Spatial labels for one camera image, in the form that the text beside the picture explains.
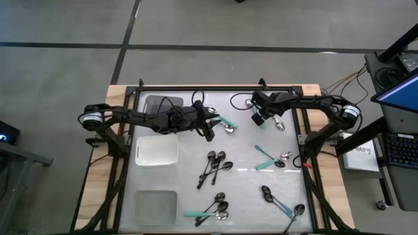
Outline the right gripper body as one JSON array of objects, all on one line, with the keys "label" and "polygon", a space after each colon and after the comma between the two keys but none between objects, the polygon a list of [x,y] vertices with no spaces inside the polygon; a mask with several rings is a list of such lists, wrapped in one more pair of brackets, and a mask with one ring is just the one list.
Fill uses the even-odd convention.
[{"label": "right gripper body", "polygon": [[266,95],[261,91],[254,91],[251,97],[251,103],[257,109],[251,119],[257,126],[261,126],[266,119],[275,114],[282,116],[284,112],[290,109],[288,102],[293,100],[293,96],[287,93],[272,93]]}]

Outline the grey side table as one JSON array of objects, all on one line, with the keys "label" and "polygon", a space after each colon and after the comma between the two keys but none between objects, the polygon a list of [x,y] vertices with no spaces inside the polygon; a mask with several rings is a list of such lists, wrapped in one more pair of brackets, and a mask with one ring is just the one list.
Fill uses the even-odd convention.
[{"label": "grey side table", "polygon": [[0,235],[6,233],[10,218],[34,163],[50,167],[53,159],[0,142]]}]

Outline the black power adapter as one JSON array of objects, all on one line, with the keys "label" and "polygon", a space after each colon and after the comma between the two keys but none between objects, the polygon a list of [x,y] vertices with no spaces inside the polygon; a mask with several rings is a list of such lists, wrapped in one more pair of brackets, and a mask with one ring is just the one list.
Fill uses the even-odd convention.
[{"label": "black power adapter", "polygon": [[408,72],[418,68],[418,53],[401,53],[399,59]]}]

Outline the black metal spoon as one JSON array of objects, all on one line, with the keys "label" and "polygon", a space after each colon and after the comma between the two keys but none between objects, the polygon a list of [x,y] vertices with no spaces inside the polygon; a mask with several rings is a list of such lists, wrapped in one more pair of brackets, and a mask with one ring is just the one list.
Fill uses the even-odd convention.
[{"label": "black metal spoon", "polygon": [[227,218],[226,216],[226,209],[229,207],[229,203],[225,201],[225,193],[217,193],[214,199],[214,202],[206,209],[204,210],[204,213],[206,213],[214,204],[218,203],[217,209],[219,211],[223,211],[223,217],[220,217],[220,220],[224,220]]},{"label": "black metal spoon", "polygon": [[217,178],[217,173],[220,168],[220,164],[223,160],[225,160],[225,158],[226,158],[226,153],[224,151],[220,151],[216,157],[216,171],[215,171],[214,177],[212,178],[211,185],[216,184],[216,178]]},{"label": "black metal spoon", "polygon": [[213,172],[217,167],[219,166],[219,161],[217,160],[217,159],[214,159],[212,162],[211,162],[211,165],[210,165],[210,169],[209,169],[209,171],[207,172],[207,173],[204,173],[203,175],[201,175],[200,176],[200,179],[199,179],[199,183],[203,183],[204,182],[204,180],[207,178],[207,176],[209,175],[209,173],[211,173],[211,172]]},{"label": "black metal spoon", "polygon": [[213,212],[211,215],[204,217],[203,219],[199,219],[195,223],[195,227],[199,227],[202,223],[205,222],[205,220],[209,219],[210,217],[215,217],[217,220],[225,220],[229,216],[229,212],[227,211],[227,208],[229,207],[229,203],[224,201],[220,202],[217,206],[217,209],[215,212]]},{"label": "black metal spoon", "polygon": [[199,177],[199,184],[197,185],[197,189],[200,189],[202,187],[202,183],[206,177],[206,172],[208,170],[209,165],[211,164],[211,162],[215,159],[216,157],[216,152],[214,150],[210,151],[207,155],[208,158],[208,163],[204,169],[203,174]]},{"label": "black metal spoon", "polygon": [[205,173],[203,175],[199,176],[199,180],[203,180],[204,178],[206,178],[208,175],[213,174],[215,172],[217,172],[218,170],[230,170],[233,167],[233,162],[232,161],[228,161],[226,163],[223,163],[222,167],[215,169],[215,170],[211,170],[209,171],[209,173]]},{"label": "black metal spoon", "polygon": [[305,205],[304,204],[298,204],[294,207],[293,213],[286,212],[287,215],[292,215],[291,222],[287,225],[285,230],[282,232],[282,235],[288,235],[289,229],[291,228],[291,225],[296,221],[296,218],[300,215],[302,215],[305,212]]}]

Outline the black pole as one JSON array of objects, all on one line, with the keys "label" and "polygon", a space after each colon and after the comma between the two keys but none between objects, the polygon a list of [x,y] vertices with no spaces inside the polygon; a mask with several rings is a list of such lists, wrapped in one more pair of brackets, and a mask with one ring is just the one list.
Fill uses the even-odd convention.
[{"label": "black pole", "polygon": [[382,63],[388,63],[405,47],[413,42],[418,37],[418,23],[416,23],[410,30],[402,35],[395,43],[389,46],[384,52],[378,56],[378,60]]}]

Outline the black diagonal support beam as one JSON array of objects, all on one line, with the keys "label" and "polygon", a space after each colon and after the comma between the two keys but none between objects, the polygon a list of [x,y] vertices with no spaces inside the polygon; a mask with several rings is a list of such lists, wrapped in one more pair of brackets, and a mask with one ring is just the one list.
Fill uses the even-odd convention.
[{"label": "black diagonal support beam", "polygon": [[336,154],[343,155],[358,146],[373,140],[378,134],[386,133],[388,126],[386,119],[380,117],[368,126],[345,138],[335,146]]}]

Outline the black keyboard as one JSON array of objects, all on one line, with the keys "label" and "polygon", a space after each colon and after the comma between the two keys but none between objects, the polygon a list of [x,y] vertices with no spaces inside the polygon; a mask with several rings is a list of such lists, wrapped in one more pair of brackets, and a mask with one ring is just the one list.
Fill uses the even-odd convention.
[{"label": "black keyboard", "polygon": [[386,134],[385,148],[390,165],[418,169],[418,136]]}]

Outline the black device blue light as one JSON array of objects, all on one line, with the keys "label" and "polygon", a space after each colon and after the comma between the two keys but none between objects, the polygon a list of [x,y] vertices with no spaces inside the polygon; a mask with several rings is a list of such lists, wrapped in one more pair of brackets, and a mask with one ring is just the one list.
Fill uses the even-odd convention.
[{"label": "black device blue light", "polygon": [[20,130],[0,121],[0,142],[5,142],[10,145],[15,145],[20,136]]}]

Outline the clear plastic bin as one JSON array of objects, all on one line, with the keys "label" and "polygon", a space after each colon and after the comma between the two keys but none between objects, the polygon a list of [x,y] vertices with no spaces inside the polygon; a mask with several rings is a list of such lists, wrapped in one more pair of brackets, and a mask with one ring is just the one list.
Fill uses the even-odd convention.
[{"label": "clear plastic bin", "polygon": [[175,224],[178,193],[172,190],[139,190],[133,195],[131,219],[140,226]]}]

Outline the monitor with blue screen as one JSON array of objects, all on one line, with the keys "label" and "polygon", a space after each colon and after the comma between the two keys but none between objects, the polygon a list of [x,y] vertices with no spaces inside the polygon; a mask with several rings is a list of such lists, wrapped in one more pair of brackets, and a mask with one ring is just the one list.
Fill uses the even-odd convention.
[{"label": "monitor with blue screen", "polygon": [[418,69],[402,77],[402,80],[377,92],[372,102],[418,114]]}]

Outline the black metal table frame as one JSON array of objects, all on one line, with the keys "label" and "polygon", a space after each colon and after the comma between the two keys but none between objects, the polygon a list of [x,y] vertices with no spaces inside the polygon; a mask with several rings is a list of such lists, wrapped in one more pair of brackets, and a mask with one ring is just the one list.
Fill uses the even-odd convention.
[{"label": "black metal table frame", "polygon": [[[251,119],[254,114],[246,106],[246,99],[251,100],[254,91],[266,95],[288,93],[298,96],[306,94],[303,87],[269,86],[170,86],[134,87],[126,94],[123,104],[110,103],[110,106],[122,106],[143,112],[148,95],[180,97],[183,106],[191,106],[195,101],[213,107],[223,117],[238,125],[233,134],[228,134],[218,124],[213,128],[215,137],[207,142],[196,131],[176,133],[179,143],[179,161],[173,166],[142,167],[135,163],[135,148],[140,136],[159,136],[147,127],[117,123],[112,130],[125,139],[127,154],[124,157],[112,157],[111,161],[123,160],[120,177],[112,184],[104,202],[96,214],[88,220],[77,219],[72,228],[73,234],[138,234],[138,235],[192,235],[199,234],[281,234],[291,219],[276,205],[264,199],[262,185],[270,188],[271,193],[292,211],[298,204],[305,205],[305,212],[296,218],[289,232],[292,234],[319,232],[315,213],[314,199],[324,201],[311,177],[311,170],[305,166],[294,167],[287,162],[284,168],[270,165],[263,170],[255,167],[269,161],[254,148],[254,145],[265,148],[275,158],[284,151],[299,156],[301,162],[307,158],[302,155],[297,136],[317,132],[329,123],[327,116],[320,110],[290,109],[281,117],[285,130],[280,131],[270,117],[265,120],[266,129],[257,126]],[[102,151],[108,151],[104,144],[95,149],[91,155],[88,170],[97,170],[103,162],[99,160]],[[219,170],[216,184],[211,185],[214,174],[210,174],[197,189],[199,176],[203,174],[208,163],[207,155],[214,150],[216,156],[220,151],[226,158],[220,164],[233,162],[230,170]],[[131,219],[133,195],[139,190],[172,190],[178,193],[178,213],[175,224],[169,226],[140,226]],[[229,203],[228,218],[217,220],[210,217],[199,227],[195,223],[204,217],[184,217],[184,212],[204,212],[213,202],[217,193],[225,193]]]}]

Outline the dark spoon thin blue handle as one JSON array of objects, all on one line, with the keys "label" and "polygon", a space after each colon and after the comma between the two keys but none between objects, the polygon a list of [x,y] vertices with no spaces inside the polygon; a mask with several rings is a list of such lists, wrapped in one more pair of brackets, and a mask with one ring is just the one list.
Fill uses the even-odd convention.
[{"label": "dark spoon thin blue handle", "polygon": [[255,167],[256,170],[262,170],[262,169],[264,169],[264,168],[266,168],[270,165],[276,165],[279,168],[284,168],[285,167],[285,163],[283,161],[273,158],[266,151],[264,151],[260,146],[254,145],[254,148],[270,158],[269,161],[257,165]]},{"label": "dark spoon thin blue handle", "polygon": [[264,194],[264,198],[267,202],[275,204],[284,214],[286,214],[286,216],[288,216],[288,218],[293,218],[293,212],[291,211],[291,209],[288,208],[285,204],[281,203],[271,194]]},{"label": "dark spoon thin blue handle", "polygon": [[264,196],[264,194],[272,194],[270,188],[268,186],[266,186],[266,185],[262,185],[261,186],[261,190],[263,192],[263,196]]}]

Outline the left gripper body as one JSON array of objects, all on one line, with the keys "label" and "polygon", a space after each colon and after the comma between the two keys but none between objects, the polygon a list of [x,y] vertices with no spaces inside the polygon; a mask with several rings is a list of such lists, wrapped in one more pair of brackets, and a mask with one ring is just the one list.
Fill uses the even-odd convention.
[{"label": "left gripper body", "polygon": [[212,120],[209,118],[210,114],[212,113],[208,111],[208,107],[204,106],[202,101],[195,101],[191,106],[191,110],[184,114],[185,126],[182,130],[196,130],[200,136],[205,137],[207,142],[211,142],[215,134],[213,131],[214,126],[210,124]]}]

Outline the white plastic bin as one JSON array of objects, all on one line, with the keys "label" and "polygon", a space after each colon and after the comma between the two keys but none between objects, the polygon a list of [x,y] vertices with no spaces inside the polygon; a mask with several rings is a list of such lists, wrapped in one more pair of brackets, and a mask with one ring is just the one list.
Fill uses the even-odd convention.
[{"label": "white plastic bin", "polygon": [[140,136],[136,141],[135,163],[142,167],[176,165],[179,161],[178,145],[175,134]]}]

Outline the grey plastic bin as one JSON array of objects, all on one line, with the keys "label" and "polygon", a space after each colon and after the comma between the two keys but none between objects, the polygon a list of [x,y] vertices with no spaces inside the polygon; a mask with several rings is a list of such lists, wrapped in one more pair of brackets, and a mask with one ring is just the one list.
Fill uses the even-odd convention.
[{"label": "grey plastic bin", "polygon": [[172,106],[183,106],[184,100],[180,97],[166,97],[161,95],[148,95],[146,97],[144,107],[142,111],[146,114],[156,114],[158,110],[160,112],[166,112],[172,108]]}]

